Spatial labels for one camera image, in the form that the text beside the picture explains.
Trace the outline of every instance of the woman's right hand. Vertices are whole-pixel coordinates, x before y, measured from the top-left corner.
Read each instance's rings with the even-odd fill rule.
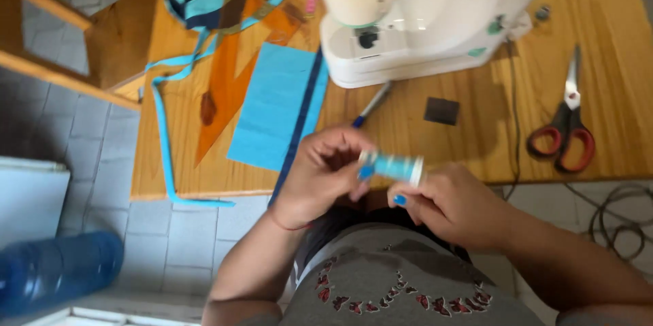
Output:
[[[507,246],[511,223],[525,215],[453,163],[429,172],[417,188],[394,184],[388,203],[405,208],[416,225],[424,223],[439,238],[477,250]]]

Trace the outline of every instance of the dark brown square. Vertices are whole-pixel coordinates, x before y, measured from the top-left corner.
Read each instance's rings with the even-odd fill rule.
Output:
[[[458,102],[440,98],[429,98],[426,102],[424,120],[455,126],[458,122],[458,110],[460,107],[461,105]]]

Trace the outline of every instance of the fingernail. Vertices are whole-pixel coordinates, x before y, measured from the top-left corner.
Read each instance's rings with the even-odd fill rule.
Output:
[[[393,201],[395,202],[395,204],[397,204],[399,206],[406,205],[406,197],[401,196],[401,195],[396,195],[395,198],[393,198]]]
[[[365,181],[374,175],[374,167],[372,165],[365,165],[358,171],[358,180]]]

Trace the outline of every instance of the water bottle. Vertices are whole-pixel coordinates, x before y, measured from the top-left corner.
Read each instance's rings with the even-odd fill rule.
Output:
[[[122,262],[122,241],[105,231],[10,244],[0,251],[0,320],[105,288]]]

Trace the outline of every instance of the red-handled scissors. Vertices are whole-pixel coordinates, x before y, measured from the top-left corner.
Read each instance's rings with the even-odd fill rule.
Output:
[[[565,82],[565,98],[558,107],[551,124],[534,131],[528,137],[528,152],[535,157],[556,157],[555,167],[566,173],[583,171],[594,157],[595,142],[590,130],[581,122],[581,94],[578,91],[579,70],[581,65],[581,48],[576,46],[574,55],[569,64],[569,73]],[[535,142],[539,138],[553,139],[551,148],[542,150]],[[574,165],[567,162],[567,154],[571,141],[577,138],[583,143],[583,153]]]

